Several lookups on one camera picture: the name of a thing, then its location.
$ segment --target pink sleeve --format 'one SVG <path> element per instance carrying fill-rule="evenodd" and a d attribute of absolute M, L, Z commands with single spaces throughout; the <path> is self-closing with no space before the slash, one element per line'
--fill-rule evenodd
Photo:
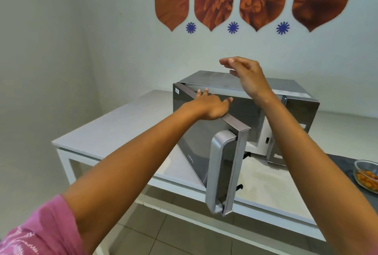
<path fill-rule="evenodd" d="M 85 255 L 75 218 L 61 195 L 42 205 L 0 243 L 0 255 Z"/>

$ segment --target white wall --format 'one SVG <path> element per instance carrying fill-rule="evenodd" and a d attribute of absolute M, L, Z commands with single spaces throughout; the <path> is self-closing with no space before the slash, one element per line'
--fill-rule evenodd
<path fill-rule="evenodd" d="M 0 237 L 68 181 L 51 141 L 101 114 L 74 0 L 0 0 Z"/>
<path fill-rule="evenodd" d="M 378 0 L 349 0 L 343 13 L 309 33 L 292 16 L 293 0 L 258 32 L 239 15 L 210 32 L 190 12 L 173 32 L 159 22 L 154 0 L 79 0 L 102 107 L 109 111 L 151 89 L 171 84 L 200 69 L 224 71 L 218 59 L 258 60 L 269 77 L 297 80 L 319 98 L 321 109 L 378 117 Z M 185 32 L 193 21 L 198 30 Z M 240 24 L 230 35 L 227 25 Z M 279 36 L 276 25 L 288 21 Z"/>

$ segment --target glass bowl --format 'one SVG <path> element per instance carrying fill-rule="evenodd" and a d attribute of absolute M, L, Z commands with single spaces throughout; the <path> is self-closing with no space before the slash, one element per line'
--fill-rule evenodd
<path fill-rule="evenodd" d="M 378 194 L 378 163 L 357 160 L 355 161 L 353 174 L 360 186 Z"/>

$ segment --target left hand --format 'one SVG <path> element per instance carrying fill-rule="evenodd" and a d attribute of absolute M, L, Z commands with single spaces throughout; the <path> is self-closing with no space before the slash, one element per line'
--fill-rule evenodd
<path fill-rule="evenodd" d="M 198 112 L 199 120 L 216 120 L 228 112 L 232 101 L 233 98 L 221 101 L 217 95 L 209 95 L 206 88 L 203 94 L 198 90 L 196 98 L 187 104 Z"/>

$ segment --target blue star pattern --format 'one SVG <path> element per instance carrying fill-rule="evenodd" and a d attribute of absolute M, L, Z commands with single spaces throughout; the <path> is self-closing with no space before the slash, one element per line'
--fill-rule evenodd
<path fill-rule="evenodd" d="M 286 32 L 289 32 L 289 29 L 290 29 L 290 25 L 288 22 L 281 22 L 277 26 L 277 33 L 281 35 L 286 34 Z"/>
<path fill-rule="evenodd" d="M 197 27 L 193 22 L 189 22 L 186 25 L 186 31 L 190 34 L 194 33 L 196 29 L 197 29 Z"/>
<path fill-rule="evenodd" d="M 239 24 L 236 22 L 231 22 L 228 26 L 228 32 L 231 34 L 235 34 L 239 29 Z"/>

